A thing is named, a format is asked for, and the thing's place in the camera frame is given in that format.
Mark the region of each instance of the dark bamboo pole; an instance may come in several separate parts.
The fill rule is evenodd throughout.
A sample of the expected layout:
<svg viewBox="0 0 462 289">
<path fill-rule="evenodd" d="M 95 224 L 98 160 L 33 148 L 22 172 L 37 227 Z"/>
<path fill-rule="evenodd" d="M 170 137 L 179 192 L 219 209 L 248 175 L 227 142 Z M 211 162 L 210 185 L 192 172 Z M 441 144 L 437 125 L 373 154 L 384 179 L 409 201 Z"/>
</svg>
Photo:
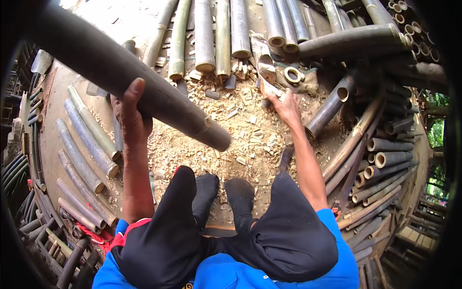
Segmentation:
<svg viewBox="0 0 462 289">
<path fill-rule="evenodd" d="M 67 114 L 69 115 L 77 134 L 82 139 L 82 142 L 85 144 L 96 163 L 98 163 L 98 166 L 103 170 L 108 178 L 113 178 L 119 171 L 119 165 L 113 162 L 108 157 L 104 149 L 98 144 L 90 129 L 85 124 L 85 121 L 77 111 L 74 103 L 72 103 L 69 98 L 64 101 L 64 107 L 66 108 Z"/>
<path fill-rule="evenodd" d="M 234 58 L 251 56 L 245 0 L 231 0 L 231 52 Z"/>
<path fill-rule="evenodd" d="M 169 61 L 169 78 L 171 80 L 181 79 L 184 75 L 184 41 L 186 39 L 186 25 L 188 24 L 190 5 L 191 0 L 180 0 L 176 9 Z"/>
<path fill-rule="evenodd" d="M 120 157 L 120 152 L 116 151 L 114 142 L 108 137 L 106 132 L 101 128 L 101 126 L 95 120 L 91 112 L 87 109 L 87 107 L 83 103 L 82 99 L 80 98 L 79 94 L 77 93 L 75 87 L 72 84 L 67 87 L 67 92 L 69 93 L 69 96 L 71 97 L 71 100 L 75 105 L 75 108 L 79 112 L 86 126 L 88 127 L 88 129 L 90 129 L 91 133 L 93 134 L 99 145 L 103 148 L 103 150 L 112 160 L 118 159 Z"/>
<path fill-rule="evenodd" d="M 297 35 L 297 42 L 301 43 L 309 40 L 310 36 L 308 35 L 308 30 L 306 29 L 305 21 L 303 20 L 303 15 L 298 7 L 297 1 L 287 0 L 287 6 L 295 28 L 295 34 Z"/>
<path fill-rule="evenodd" d="M 216 75 L 221 80 L 231 75 L 231 31 L 230 31 L 230 2 L 218 0 L 216 29 Z"/>
<path fill-rule="evenodd" d="M 367 142 L 367 150 L 370 152 L 401 152 L 413 149 L 414 145 L 408 142 L 389 141 L 375 137 Z"/>
<path fill-rule="evenodd" d="M 340 20 L 340 14 L 336 3 L 333 0 L 322 0 L 322 3 L 326 9 L 327 18 L 329 19 L 332 33 L 345 30 L 345 27 L 343 27 L 342 21 Z"/>
<path fill-rule="evenodd" d="M 168 24 L 170 23 L 171 15 L 177 2 L 178 0 L 167 0 L 164 4 L 164 9 L 159 12 L 159 20 L 154 25 L 152 37 L 149 39 L 143 56 L 143 63 L 148 67 L 156 66 L 156 60 L 164 40 L 164 34 L 167 30 Z"/>
<path fill-rule="evenodd" d="M 64 166 L 67 174 L 71 178 L 75 187 L 79 190 L 85 200 L 91 205 L 91 207 L 104 219 L 104 221 L 112 227 L 117 222 L 117 217 L 114 213 L 103 204 L 103 202 L 93 194 L 88 186 L 79 175 L 71 160 L 67 154 L 61 149 L 58 152 L 59 159 Z"/>
<path fill-rule="evenodd" d="M 284 31 L 284 39 L 286 40 L 282 49 L 288 53 L 296 53 L 298 51 L 297 35 L 295 34 L 295 28 L 293 27 L 287 2 L 286 0 L 275 1 L 279 11 L 279 17 L 281 19 L 282 30 Z"/>
<path fill-rule="evenodd" d="M 339 169 L 340 165 L 346 160 L 353 151 L 356 144 L 359 142 L 363 133 L 369 127 L 369 124 L 372 122 L 377 111 L 382 107 L 383 108 L 383 97 L 379 94 L 366 108 L 361 119 L 353 128 L 350 135 L 345 139 L 340 148 L 336 151 L 335 155 L 331 158 L 330 162 L 322 171 L 322 176 L 324 177 L 324 182 L 327 182 L 333 174 Z"/>
<path fill-rule="evenodd" d="M 98 178 L 85 157 L 79 151 L 79 148 L 74 142 L 66 124 L 62 118 L 56 120 L 56 128 L 58 129 L 64 148 L 71 158 L 72 163 L 77 169 L 79 175 L 84 179 L 85 183 L 95 194 L 99 194 L 104 189 L 104 183 Z"/>
<path fill-rule="evenodd" d="M 345 31 L 327 34 L 299 44 L 299 56 L 324 57 L 355 49 L 364 49 L 377 44 L 406 47 L 407 43 L 400 37 L 393 24 L 367 25 Z"/>
<path fill-rule="evenodd" d="M 214 149 L 228 148 L 228 132 L 206 119 L 201 109 L 136 56 L 77 15 L 50 3 L 30 27 L 37 45 L 95 85 L 122 99 L 132 81 L 141 77 L 146 81 L 138 102 L 141 112 Z"/>
<path fill-rule="evenodd" d="M 78 197 L 77 194 L 71 190 L 71 188 L 69 188 L 69 186 L 66 184 L 66 182 L 64 182 L 62 178 L 58 178 L 56 180 L 56 184 L 64 193 L 64 196 L 68 202 L 71 203 L 72 206 L 75 207 L 83 217 L 85 217 L 100 229 L 104 229 L 106 227 L 106 223 L 104 222 L 103 217 L 95 212 L 92 208 L 88 207 L 85 202 L 80 197 Z"/>
<path fill-rule="evenodd" d="M 273 47 L 282 47 L 286 43 L 281 18 L 275 0 L 266 0 L 263 4 L 265 14 L 268 44 Z"/>
<path fill-rule="evenodd" d="M 196 70 L 204 73 L 215 70 L 213 51 L 212 14 L 210 0 L 195 0 L 195 39 Z"/>
<path fill-rule="evenodd" d="M 337 86 L 334 87 L 315 116 L 306 126 L 310 135 L 316 138 L 348 100 L 350 93 L 354 93 L 356 73 L 356 70 L 349 71 Z"/>
</svg>

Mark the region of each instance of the cut bamboo piece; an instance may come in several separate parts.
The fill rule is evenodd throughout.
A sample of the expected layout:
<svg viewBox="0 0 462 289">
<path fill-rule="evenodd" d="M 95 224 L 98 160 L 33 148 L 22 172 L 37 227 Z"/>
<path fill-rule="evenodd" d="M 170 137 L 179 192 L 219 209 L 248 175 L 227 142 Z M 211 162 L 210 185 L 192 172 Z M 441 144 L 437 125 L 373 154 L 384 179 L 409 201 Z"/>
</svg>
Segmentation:
<svg viewBox="0 0 462 289">
<path fill-rule="evenodd" d="M 215 70 L 215 52 L 213 50 L 212 15 L 210 0 L 195 0 L 195 69 L 208 73 Z"/>
<path fill-rule="evenodd" d="M 119 165 L 113 162 L 105 153 L 104 149 L 98 144 L 97 140 L 77 111 L 77 108 L 69 98 L 64 101 L 64 107 L 66 108 L 67 114 L 69 115 L 77 134 L 82 139 L 82 142 L 85 144 L 96 163 L 98 163 L 98 166 L 103 170 L 108 178 L 113 178 L 119 171 Z"/>
<path fill-rule="evenodd" d="M 364 132 L 369 127 L 369 124 L 372 122 L 373 118 L 376 116 L 376 113 L 379 110 L 379 108 L 382 107 L 383 109 L 382 103 L 383 103 L 383 97 L 380 94 L 366 108 L 361 119 L 355 125 L 350 135 L 345 139 L 343 144 L 335 152 L 335 155 L 330 159 L 330 162 L 327 164 L 327 166 L 322 171 L 324 182 L 327 182 L 333 176 L 333 174 L 339 169 L 340 165 L 350 155 L 351 151 L 353 151 L 354 147 L 359 142 L 359 140 L 363 137 Z"/>
<path fill-rule="evenodd" d="M 265 14 L 268 44 L 273 47 L 282 47 L 286 43 L 281 18 L 275 0 L 266 0 L 263 5 Z"/>
<path fill-rule="evenodd" d="M 157 18 L 158 23 L 154 26 L 154 32 L 152 37 L 149 39 L 144 56 L 143 63 L 148 67 L 156 66 L 157 56 L 159 55 L 160 47 L 162 46 L 162 40 L 164 39 L 167 25 L 170 22 L 170 18 L 178 0 L 167 0 L 164 4 L 164 9 L 159 12 Z"/>
<path fill-rule="evenodd" d="M 385 152 L 385 153 L 377 153 L 375 159 L 375 165 L 379 169 L 391 166 L 394 164 L 402 163 L 407 160 L 412 160 L 414 158 L 414 154 L 411 152 Z"/>
<path fill-rule="evenodd" d="M 276 6 L 281 19 L 282 30 L 284 31 L 284 39 L 286 40 L 282 49 L 288 53 L 296 53 L 298 51 L 297 35 L 295 34 L 287 2 L 286 0 L 276 0 Z"/>
<path fill-rule="evenodd" d="M 247 6 L 244 0 L 231 0 L 231 50 L 234 58 L 248 58 L 250 53 Z"/>
<path fill-rule="evenodd" d="M 354 92 L 354 79 L 356 73 L 355 70 L 349 71 L 340 80 L 306 126 L 306 129 L 314 138 L 316 138 L 332 118 L 334 118 L 335 114 L 348 100 L 350 93 Z"/>
<path fill-rule="evenodd" d="M 231 46 L 230 46 L 230 2 L 218 0 L 217 3 L 217 30 L 216 30 L 216 62 L 215 71 L 222 79 L 231 75 Z"/>
<path fill-rule="evenodd" d="M 74 207 L 72 204 L 70 204 L 68 201 L 66 201 L 63 198 L 58 199 L 58 204 L 66 211 L 68 212 L 74 219 L 82 223 L 85 227 L 90 229 L 93 233 L 99 235 L 101 234 L 101 229 L 98 228 L 93 222 L 91 222 L 89 219 L 87 219 L 76 207 Z"/>
<path fill-rule="evenodd" d="M 104 222 L 103 217 L 100 216 L 97 212 L 95 212 L 92 208 L 88 207 L 86 203 L 82 200 L 82 198 L 77 196 L 77 194 L 69 188 L 69 186 L 66 184 L 66 182 L 64 182 L 62 178 L 58 178 L 56 180 L 56 184 L 61 189 L 61 191 L 64 193 L 64 196 L 66 197 L 68 202 L 71 203 L 72 206 L 76 208 L 76 210 L 79 212 L 80 215 L 82 215 L 85 219 L 87 219 L 88 221 L 90 221 L 92 224 L 96 225 L 100 229 L 104 229 L 106 227 L 106 223 Z"/>
<path fill-rule="evenodd" d="M 79 94 L 75 90 L 75 87 L 71 84 L 67 87 L 67 92 L 71 97 L 72 102 L 75 105 L 75 108 L 79 112 L 83 121 L 85 122 L 88 129 L 93 134 L 96 141 L 99 143 L 101 148 L 106 152 L 106 154 L 112 159 L 116 160 L 120 157 L 120 152 L 116 151 L 114 142 L 108 137 L 105 131 L 101 128 L 99 123 L 95 120 L 91 112 L 87 109 Z"/>
<path fill-rule="evenodd" d="M 370 152 L 402 152 L 413 149 L 414 145 L 408 142 L 393 142 L 375 137 L 367 142 L 367 150 Z"/>
<path fill-rule="evenodd" d="M 178 8 L 176 9 L 169 61 L 169 78 L 171 80 L 181 79 L 184 75 L 184 41 L 190 5 L 191 0 L 180 0 Z"/>
<path fill-rule="evenodd" d="M 67 154 L 61 149 L 58 152 L 58 157 L 61 161 L 61 164 L 64 166 L 65 171 L 71 178 L 75 187 L 79 190 L 85 200 L 91 205 L 91 207 L 104 219 L 104 221 L 112 227 L 117 222 L 117 217 L 112 213 L 112 211 L 103 204 L 103 202 L 93 194 L 88 186 L 83 181 L 82 177 L 79 175 L 71 160 Z"/>
<path fill-rule="evenodd" d="M 56 120 L 56 127 L 61 136 L 64 148 L 70 156 L 72 163 L 79 172 L 79 175 L 84 179 L 85 183 L 95 194 L 99 194 L 103 188 L 103 182 L 98 178 L 90 165 L 87 163 L 85 157 L 79 151 L 79 148 L 74 142 L 66 124 L 62 118 Z"/>
</svg>

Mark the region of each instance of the foot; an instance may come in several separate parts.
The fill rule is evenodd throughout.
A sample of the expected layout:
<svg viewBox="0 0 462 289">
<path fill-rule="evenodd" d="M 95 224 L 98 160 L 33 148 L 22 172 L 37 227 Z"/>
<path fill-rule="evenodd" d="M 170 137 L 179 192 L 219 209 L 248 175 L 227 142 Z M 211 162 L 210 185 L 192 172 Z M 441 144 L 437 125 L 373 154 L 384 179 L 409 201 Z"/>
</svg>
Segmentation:
<svg viewBox="0 0 462 289">
<path fill-rule="evenodd" d="M 287 146 L 282 151 L 281 163 L 279 164 L 279 172 L 286 172 L 289 167 L 290 160 L 292 159 L 295 148 L 293 145 Z"/>
<path fill-rule="evenodd" d="M 215 199 L 220 180 L 217 175 L 206 173 L 196 178 L 197 192 L 192 203 L 197 227 L 202 230 L 208 220 L 210 207 Z"/>
<path fill-rule="evenodd" d="M 233 178 L 225 182 L 225 190 L 234 214 L 237 233 L 248 232 L 252 223 L 257 220 L 252 218 L 254 188 L 242 178 Z"/>
</svg>

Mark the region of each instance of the hollow bamboo end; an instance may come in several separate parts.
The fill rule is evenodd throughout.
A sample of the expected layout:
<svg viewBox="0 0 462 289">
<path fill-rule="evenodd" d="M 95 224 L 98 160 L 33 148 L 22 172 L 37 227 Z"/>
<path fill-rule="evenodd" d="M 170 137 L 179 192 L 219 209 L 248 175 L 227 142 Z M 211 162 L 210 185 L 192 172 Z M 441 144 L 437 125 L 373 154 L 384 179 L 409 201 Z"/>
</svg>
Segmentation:
<svg viewBox="0 0 462 289">
<path fill-rule="evenodd" d="M 282 37 L 272 37 L 268 40 L 268 43 L 273 47 L 282 47 L 286 43 L 286 40 Z"/>
<path fill-rule="evenodd" d="M 242 59 L 242 58 L 249 58 L 251 56 L 250 52 L 247 51 L 247 50 L 238 50 L 238 51 L 234 51 L 233 54 L 232 54 L 232 57 L 234 58 L 239 58 L 239 59 Z"/>
<path fill-rule="evenodd" d="M 201 63 L 196 65 L 196 70 L 203 73 L 209 73 L 215 70 L 215 65 L 213 63 Z"/>
<path fill-rule="evenodd" d="M 118 164 L 113 164 L 109 167 L 109 170 L 107 172 L 107 175 L 109 178 L 113 178 L 116 176 L 116 174 L 119 172 L 119 165 Z"/>
</svg>

